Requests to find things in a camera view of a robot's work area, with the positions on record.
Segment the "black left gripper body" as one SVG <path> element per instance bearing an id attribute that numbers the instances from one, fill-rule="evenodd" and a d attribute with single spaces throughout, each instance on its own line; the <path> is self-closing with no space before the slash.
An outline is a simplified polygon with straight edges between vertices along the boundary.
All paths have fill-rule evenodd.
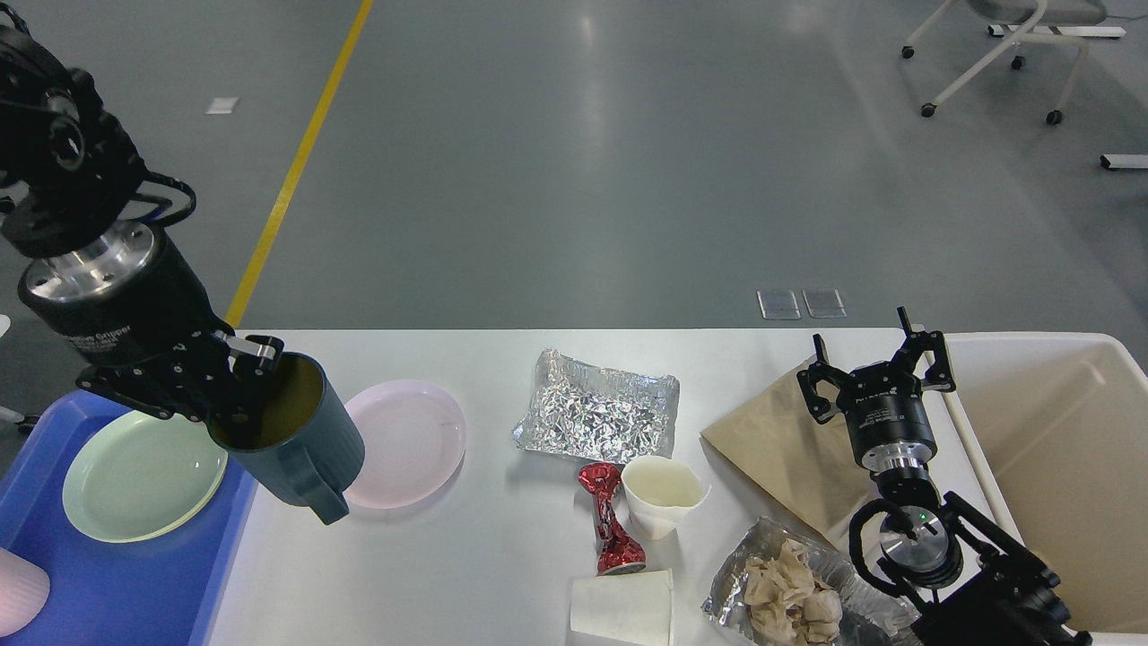
<path id="1" fill-rule="evenodd" d="M 114 221 L 102 234 L 68 234 L 56 224 L 33 225 L 18 221 L 18 252 L 31 258 L 18 299 L 86 361 L 227 369 L 234 332 L 214 314 L 166 229 Z"/>

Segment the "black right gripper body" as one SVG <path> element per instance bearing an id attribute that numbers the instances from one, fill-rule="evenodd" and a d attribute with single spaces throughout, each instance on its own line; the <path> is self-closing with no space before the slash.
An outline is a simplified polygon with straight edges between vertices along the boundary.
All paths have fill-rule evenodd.
<path id="1" fill-rule="evenodd" d="M 918 376 L 905 371 L 851 371 L 846 426 L 858 466 L 869 473 L 923 467 L 938 453 Z"/>

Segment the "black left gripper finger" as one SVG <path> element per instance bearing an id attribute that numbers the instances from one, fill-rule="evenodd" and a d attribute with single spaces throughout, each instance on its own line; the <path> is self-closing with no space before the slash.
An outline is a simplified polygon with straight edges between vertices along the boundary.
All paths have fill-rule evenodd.
<path id="1" fill-rule="evenodd" d="M 258 428 L 282 358 L 278 336 L 194 330 L 184 338 L 184 417 L 216 428 Z"/>
<path id="2" fill-rule="evenodd" d="M 152 417 L 180 414 L 205 422 L 218 407 L 225 359 L 222 355 L 161 355 L 149 361 L 109 367 L 87 365 L 75 386 Z"/>

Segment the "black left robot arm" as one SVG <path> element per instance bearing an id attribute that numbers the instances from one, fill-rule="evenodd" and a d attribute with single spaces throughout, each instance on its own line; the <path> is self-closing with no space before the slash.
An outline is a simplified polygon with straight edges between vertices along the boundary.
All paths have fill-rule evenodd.
<path id="1" fill-rule="evenodd" d="M 3 238 L 30 265 L 18 298 L 86 361 L 77 384 L 161 420 L 253 436 L 284 356 L 239 338 L 168 234 L 196 209 L 149 170 L 93 78 L 20 20 L 3 26 L 3 187 L 26 196 Z"/>

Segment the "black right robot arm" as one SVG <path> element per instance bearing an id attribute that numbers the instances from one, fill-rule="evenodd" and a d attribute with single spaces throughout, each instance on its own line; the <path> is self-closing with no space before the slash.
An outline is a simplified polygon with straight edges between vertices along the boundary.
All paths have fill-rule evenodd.
<path id="1" fill-rule="evenodd" d="M 841 371 L 814 335 L 796 374 L 815 422 L 844 418 L 854 462 L 877 487 L 850 519 L 858 576 L 918 610 L 910 629 L 923 645 L 1091 645 L 1066 628 L 1057 573 L 962 496 L 936 490 L 923 396 L 955 391 L 951 353 L 943 332 L 915 330 L 905 308 L 898 316 L 903 340 L 887 361 Z"/>

